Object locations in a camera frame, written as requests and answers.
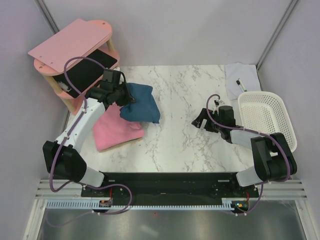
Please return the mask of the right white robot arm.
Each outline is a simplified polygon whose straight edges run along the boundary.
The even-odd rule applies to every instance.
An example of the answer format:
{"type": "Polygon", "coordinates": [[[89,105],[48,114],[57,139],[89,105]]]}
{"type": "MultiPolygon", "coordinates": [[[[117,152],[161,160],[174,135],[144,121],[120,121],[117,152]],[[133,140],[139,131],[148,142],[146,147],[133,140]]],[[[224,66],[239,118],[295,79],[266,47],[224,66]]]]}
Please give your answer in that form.
{"type": "Polygon", "coordinates": [[[192,125],[220,134],[230,144],[240,145],[252,151],[253,166],[236,174],[236,180],[229,184],[229,191],[235,197],[242,196],[247,186],[266,182],[284,182],[297,173],[298,167],[285,136],[245,131],[236,124],[232,106],[223,105],[217,110],[203,108],[192,125]]]}

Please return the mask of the pink t shirt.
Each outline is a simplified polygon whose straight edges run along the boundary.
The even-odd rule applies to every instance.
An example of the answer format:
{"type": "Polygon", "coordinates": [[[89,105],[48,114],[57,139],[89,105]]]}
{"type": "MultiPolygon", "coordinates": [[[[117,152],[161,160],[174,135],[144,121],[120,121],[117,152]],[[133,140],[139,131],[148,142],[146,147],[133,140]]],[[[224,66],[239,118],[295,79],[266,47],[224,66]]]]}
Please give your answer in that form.
{"type": "Polygon", "coordinates": [[[120,109],[116,104],[109,106],[92,128],[95,146],[99,152],[145,135],[140,123],[121,118],[120,109]]]}

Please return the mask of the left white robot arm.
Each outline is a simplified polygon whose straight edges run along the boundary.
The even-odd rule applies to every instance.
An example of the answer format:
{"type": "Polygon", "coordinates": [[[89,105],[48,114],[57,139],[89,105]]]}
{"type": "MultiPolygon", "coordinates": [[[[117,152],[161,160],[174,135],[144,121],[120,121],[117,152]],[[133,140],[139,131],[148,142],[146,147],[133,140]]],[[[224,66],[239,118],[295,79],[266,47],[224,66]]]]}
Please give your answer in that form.
{"type": "Polygon", "coordinates": [[[105,69],[102,80],[83,96],[81,107],[71,124],[55,141],[46,141],[42,147],[49,173],[49,185],[53,192],[53,178],[58,177],[92,187],[99,197],[106,196],[110,185],[105,175],[90,168],[80,152],[84,141],[97,120],[109,106],[125,106],[135,102],[127,85],[125,74],[118,70],[105,69]]]}

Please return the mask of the dark blue t shirt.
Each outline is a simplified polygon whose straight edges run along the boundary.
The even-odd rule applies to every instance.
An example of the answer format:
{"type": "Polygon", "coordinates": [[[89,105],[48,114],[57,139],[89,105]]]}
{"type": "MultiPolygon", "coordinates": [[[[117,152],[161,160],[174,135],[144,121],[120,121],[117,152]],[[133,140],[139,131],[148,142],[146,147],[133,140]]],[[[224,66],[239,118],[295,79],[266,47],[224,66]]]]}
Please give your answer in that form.
{"type": "Polygon", "coordinates": [[[129,122],[148,122],[159,124],[161,113],[152,95],[153,87],[145,84],[127,84],[135,103],[120,109],[120,117],[129,122]]]}

